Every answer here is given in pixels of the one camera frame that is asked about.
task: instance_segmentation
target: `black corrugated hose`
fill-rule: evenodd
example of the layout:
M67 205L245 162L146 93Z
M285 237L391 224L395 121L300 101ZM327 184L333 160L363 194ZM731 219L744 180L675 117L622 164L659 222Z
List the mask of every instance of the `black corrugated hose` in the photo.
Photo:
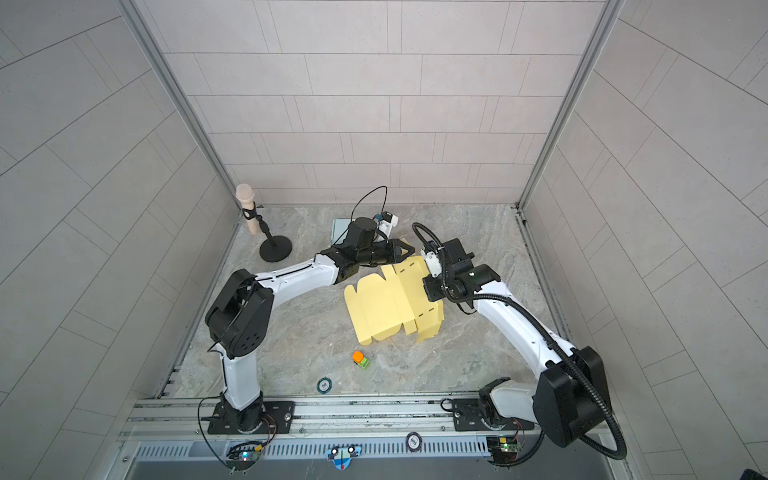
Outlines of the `black corrugated hose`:
M447 265L444 259L445 249L443 248L442 242L429 228L425 227L423 224L414 222L412 226L416 236L424 243L424 247L440 255L440 267L442 270L442 275L441 275L442 291L445 294L445 298L447 298L449 301L453 303L464 303L470 300L491 300L496 302L502 302L514 308L521 315L523 315L523 317L525 317L525 319L529 321L529 323L533 325L536 331L541 335L541 338L543 338L544 341L547 343L547 347L549 347L549 349L551 350L554 350L554 352L557 353L561 359L563 359L563 362L565 363L565 368L568 371L568 374L574 377L576 381L582 384L584 389L587 390L587 393L589 394L594 404L598 406L598 408L600 409L600 412L603 414L603 418L605 419L605 422L607 423L608 428L611 430L611 434L613 435L614 441L616 442L616 449L611 450L605 445L602 445L601 443L594 441L593 439L589 438L586 435L581 436L581 441L586 443L593 449L597 450L601 454L607 456L608 458L613 458L615 460L623 460L627 456L627 443L624 441L624 435L621 433L621 427L619 426L618 422L614 418L608 406L605 404L605 401L602 399L602 397L600 397L600 393L596 390L594 386L592 386L592 383L589 381L587 376L576 366L576 363L552 338L549 332L544 328L543 325L539 323L536 317L531 315L531 313L528 312L522 305L515 302L513 299L503 295L495 295L492 293L475 293L475 294L467 295L465 297L458 298L458 299L451 297L450 292L448 291L448 286L445 283L445 278L447 274L447 271L446 271ZM430 238L432 238L432 240L435 242L435 245L436 245L435 249L430 247L429 243L427 243L427 241L421 235L419 230L424 231L427 235L430 236ZM525 456L525 458L521 457L519 461L513 462L510 465L519 465L520 463L530 458L535 452L535 450L538 450L538 446L541 444L542 439L543 439L543 435L537 441L537 445L534 445L534 448L531 449L531 451L528 454L526 454L527 456Z

